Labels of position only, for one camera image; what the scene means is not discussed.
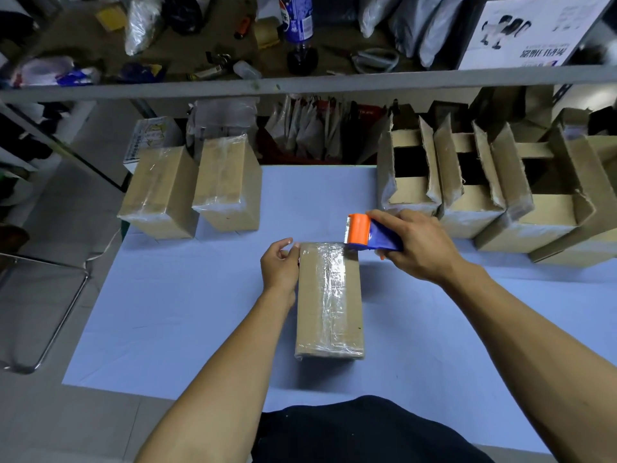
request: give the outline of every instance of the bottle label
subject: bottle label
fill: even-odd
[[[313,37],[313,0],[279,0],[282,25],[289,42]]]

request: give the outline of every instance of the black shirt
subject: black shirt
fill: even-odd
[[[251,455],[254,463],[492,462],[455,430],[377,396],[262,413]]]

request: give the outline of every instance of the gray floor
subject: gray floor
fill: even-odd
[[[110,177],[124,176],[121,156],[139,116],[128,102],[95,109],[76,142]],[[24,253],[82,264],[104,250],[119,228],[122,195],[104,181],[63,163],[28,219]],[[119,237],[93,264],[78,301],[46,363],[35,374],[0,372],[0,461],[12,463],[133,461],[171,401],[61,385],[103,285]],[[0,289],[0,359],[32,362],[80,282],[77,272],[20,263]],[[484,448],[496,462],[549,462],[550,456]]]

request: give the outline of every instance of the forearm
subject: forearm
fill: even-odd
[[[137,461],[245,463],[288,311],[285,295],[264,292],[167,412]]]
[[[617,456],[617,368],[466,265],[443,284],[560,461]]]

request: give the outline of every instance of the person's right arm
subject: person's right arm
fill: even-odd
[[[436,218],[410,210],[368,215],[403,240],[403,252],[383,255],[459,306],[558,461],[617,461],[617,367],[467,262]]]

